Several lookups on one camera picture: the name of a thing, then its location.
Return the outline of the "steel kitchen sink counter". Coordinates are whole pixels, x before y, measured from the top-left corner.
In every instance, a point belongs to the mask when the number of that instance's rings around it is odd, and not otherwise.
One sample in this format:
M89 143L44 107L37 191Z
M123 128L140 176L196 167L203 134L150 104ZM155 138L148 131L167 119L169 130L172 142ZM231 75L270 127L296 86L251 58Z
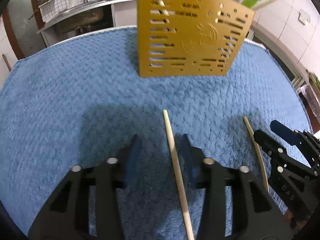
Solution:
M38 33L47 47L82 34L137 24L137 0L97 0L60 12Z

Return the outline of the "bamboo chopstick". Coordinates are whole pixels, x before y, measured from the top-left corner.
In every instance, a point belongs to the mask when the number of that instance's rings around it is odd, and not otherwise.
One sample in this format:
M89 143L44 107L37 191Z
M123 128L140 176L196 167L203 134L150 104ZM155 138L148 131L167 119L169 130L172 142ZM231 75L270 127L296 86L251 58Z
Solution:
M267 181L267 173L266 173L266 168L265 168L265 164L264 164L264 160L263 160L263 155L261 153L260 147L259 145L255 142L254 140L254 131L249 123L249 120L247 118L247 116L243 117L247 131L252 139L256 154L257 154L257 159L259 161L259 165L260 165L260 169L261 169L261 175L263 178L263 185L264 188L266 189L266 191L269 193L269 186L268 186L268 181Z
M259 5L256 5L255 7L252 8L252 10L253 10L253 11L260 10L261 8L264 8L264 7L266 7L266 6L274 3L274 2L276 2L276 1L278 1L278 0L267 0L267 1L265 1L264 3L261 3L261 4L259 4Z
M177 186L178 195L179 195L179 199L180 199L180 205L181 205L185 230L186 230L186 234L187 234L187 239L194 240L193 227L191 224L188 202L187 202L187 197L185 194L185 188L184 188L180 163L179 163L179 159L178 159L178 154L177 154L177 150L176 150L174 134L172 131L168 111L166 109L163 110L163 118L164 118L168 146L169 146L171 161L172 161L172 165L173 165L173 169L174 169L176 186Z

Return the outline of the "blue textured cloth mat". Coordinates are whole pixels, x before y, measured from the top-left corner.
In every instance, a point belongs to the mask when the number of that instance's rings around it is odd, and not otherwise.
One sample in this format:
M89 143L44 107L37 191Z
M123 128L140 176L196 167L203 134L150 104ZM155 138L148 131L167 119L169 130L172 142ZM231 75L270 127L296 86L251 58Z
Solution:
M175 137L260 177L244 124L310 131L296 90L268 51L244 43L224 76L141 78L136 28L80 36L17 61L1 89L1 201L23 233L69 169L97 166L134 135L134 180L119 190L127 239L185 239L163 110Z

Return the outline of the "yellow perforated utensil holder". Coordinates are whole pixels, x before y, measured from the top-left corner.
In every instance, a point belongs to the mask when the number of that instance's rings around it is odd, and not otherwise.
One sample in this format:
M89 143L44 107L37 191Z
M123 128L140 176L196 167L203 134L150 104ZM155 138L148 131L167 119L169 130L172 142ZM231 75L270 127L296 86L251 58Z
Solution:
M139 75L225 75L254 15L234 0L137 0Z

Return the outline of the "white wall socket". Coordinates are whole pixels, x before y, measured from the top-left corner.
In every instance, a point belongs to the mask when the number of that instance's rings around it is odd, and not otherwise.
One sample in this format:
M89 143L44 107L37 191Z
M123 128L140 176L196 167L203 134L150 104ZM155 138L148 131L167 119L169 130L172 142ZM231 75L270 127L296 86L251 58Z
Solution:
M303 9L300 9L298 13L298 20L301 24L306 25L311 22L311 16Z

